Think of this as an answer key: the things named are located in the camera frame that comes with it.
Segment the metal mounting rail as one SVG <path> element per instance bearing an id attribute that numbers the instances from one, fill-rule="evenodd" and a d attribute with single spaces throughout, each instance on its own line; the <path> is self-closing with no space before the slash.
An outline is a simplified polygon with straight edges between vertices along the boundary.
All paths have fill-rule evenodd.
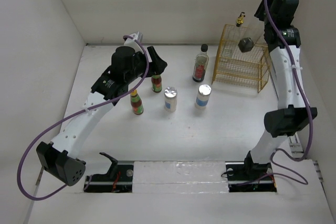
<path id="1" fill-rule="evenodd" d="M 225 161 L 119 161 L 133 165 L 134 184 L 203 184 L 246 179 L 241 174 L 225 174 L 230 162 Z"/>

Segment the square bottle dark residue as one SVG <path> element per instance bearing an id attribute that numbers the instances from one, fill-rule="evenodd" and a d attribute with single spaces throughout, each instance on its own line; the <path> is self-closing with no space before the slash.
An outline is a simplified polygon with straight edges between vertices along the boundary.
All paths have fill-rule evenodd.
<path id="1" fill-rule="evenodd" d="M 242 53 L 251 51 L 264 33 L 264 22 L 254 16 L 239 36 L 238 48 Z"/>

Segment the right silver lid jar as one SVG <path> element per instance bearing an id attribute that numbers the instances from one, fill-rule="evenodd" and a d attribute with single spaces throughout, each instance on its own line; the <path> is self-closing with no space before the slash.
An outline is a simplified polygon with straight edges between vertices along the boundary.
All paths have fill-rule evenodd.
<path id="1" fill-rule="evenodd" d="M 197 96 L 195 100 L 195 107 L 203 110 L 206 108 L 210 95 L 212 92 L 212 88 L 208 84 L 202 84 L 198 87 Z"/>

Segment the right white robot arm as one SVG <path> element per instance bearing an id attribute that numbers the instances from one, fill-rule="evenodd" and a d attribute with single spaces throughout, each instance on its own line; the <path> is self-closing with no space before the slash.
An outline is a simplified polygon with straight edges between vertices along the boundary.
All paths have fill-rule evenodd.
<path id="1" fill-rule="evenodd" d="M 278 109 L 265 114 L 265 131 L 244 160 L 243 173 L 250 179 L 265 172 L 280 145 L 311 126 L 318 114 L 303 90 L 300 34 L 291 24 L 298 4 L 299 0 L 262 0 L 255 13 L 265 25 L 264 39 L 276 74 Z"/>

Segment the left silver lid jar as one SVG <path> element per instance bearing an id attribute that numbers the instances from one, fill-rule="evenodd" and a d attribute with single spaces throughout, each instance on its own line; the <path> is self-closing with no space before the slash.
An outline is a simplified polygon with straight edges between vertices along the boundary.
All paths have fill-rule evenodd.
<path id="1" fill-rule="evenodd" d="M 165 88 L 164 99 L 164 108 L 169 112 L 175 112 L 177 108 L 177 89 L 175 87 Z"/>

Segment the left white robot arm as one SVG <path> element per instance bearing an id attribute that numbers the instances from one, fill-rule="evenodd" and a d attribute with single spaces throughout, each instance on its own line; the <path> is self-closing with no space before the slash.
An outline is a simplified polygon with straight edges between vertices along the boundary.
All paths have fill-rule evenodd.
<path id="1" fill-rule="evenodd" d="M 77 157 L 80 150 L 102 117 L 129 90 L 129 85 L 139 77 L 161 74 L 167 63 L 154 47 L 147 48 L 151 62 L 140 51 L 120 46 L 111 56 L 111 65 L 91 87 L 85 110 L 70 120 L 61 133 L 50 143 L 40 142 L 36 148 L 42 167 L 67 186 L 75 185 L 85 172 L 85 162 Z"/>

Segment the clear gold spout bottle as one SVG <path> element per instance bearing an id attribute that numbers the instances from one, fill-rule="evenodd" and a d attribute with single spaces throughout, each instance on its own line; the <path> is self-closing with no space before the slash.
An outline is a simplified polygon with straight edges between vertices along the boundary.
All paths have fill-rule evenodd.
<path id="1" fill-rule="evenodd" d="M 241 12 L 235 21 L 235 25 L 228 30 L 224 47 L 224 57 L 231 58 L 241 38 L 240 27 L 244 23 L 245 12 Z"/>

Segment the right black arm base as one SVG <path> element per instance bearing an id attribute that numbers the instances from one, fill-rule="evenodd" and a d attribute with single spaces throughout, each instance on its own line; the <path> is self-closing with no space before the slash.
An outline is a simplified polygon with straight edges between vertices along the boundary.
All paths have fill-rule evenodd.
<path id="1" fill-rule="evenodd" d="M 230 193 L 277 192 L 273 177 L 267 176 L 259 181 L 250 182 L 266 175 L 267 170 L 271 168 L 270 163 L 256 168 L 248 168 L 244 162 L 225 162 L 225 166 L 226 171 L 222 173 L 222 177 L 227 178 Z"/>

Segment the chili sauce bottle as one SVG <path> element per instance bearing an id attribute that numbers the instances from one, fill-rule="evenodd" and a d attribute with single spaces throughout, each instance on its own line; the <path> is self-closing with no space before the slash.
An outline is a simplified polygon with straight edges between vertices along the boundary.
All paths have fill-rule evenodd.
<path id="1" fill-rule="evenodd" d="M 162 78 L 160 75 L 153 75 L 151 77 L 152 90 L 155 93 L 160 93 L 162 91 Z"/>
<path id="2" fill-rule="evenodd" d="M 141 115 L 144 112 L 142 100 L 138 95 L 137 90 L 130 93 L 130 102 L 132 106 L 132 111 L 135 115 Z"/>

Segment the silver lid jar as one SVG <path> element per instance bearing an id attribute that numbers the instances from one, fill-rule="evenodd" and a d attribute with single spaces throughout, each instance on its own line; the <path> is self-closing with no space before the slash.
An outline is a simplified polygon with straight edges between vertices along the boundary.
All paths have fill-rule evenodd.
<path id="1" fill-rule="evenodd" d="M 208 84 L 202 84 L 198 87 L 197 96 L 195 100 L 195 107 L 203 110 L 206 108 L 210 95 L 212 92 L 212 88 Z"/>
<path id="2" fill-rule="evenodd" d="M 177 89 L 175 87 L 165 88 L 164 99 L 164 108 L 169 112 L 175 112 L 177 108 Z"/>

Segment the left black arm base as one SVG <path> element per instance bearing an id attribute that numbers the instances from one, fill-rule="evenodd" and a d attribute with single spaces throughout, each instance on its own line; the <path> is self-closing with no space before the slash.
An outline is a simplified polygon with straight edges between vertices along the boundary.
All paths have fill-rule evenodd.
<path id="1" fill-rule="evenodd" d="M 134 161 L 118 161 L 105 152 L 110 167 L 104 174 L 86 176 L 83 191 L 85 193 L 131 193 L 133 187 Z"/>

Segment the dark soy sauce bottle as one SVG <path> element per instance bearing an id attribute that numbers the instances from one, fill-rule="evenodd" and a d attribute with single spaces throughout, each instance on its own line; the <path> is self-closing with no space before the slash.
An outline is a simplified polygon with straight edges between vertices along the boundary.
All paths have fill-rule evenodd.
<path id="1" fill-rule="evenodd" d="M 195 82 L 202 82 L 205 77 L 209 56 L 207 54 L 208 51 L 208 45 L 202 44 L 201 45 L 201 51 L 195 58 L 195 65 L 194 65 L 194 71 L 193 71 L 193 80 Z"/>

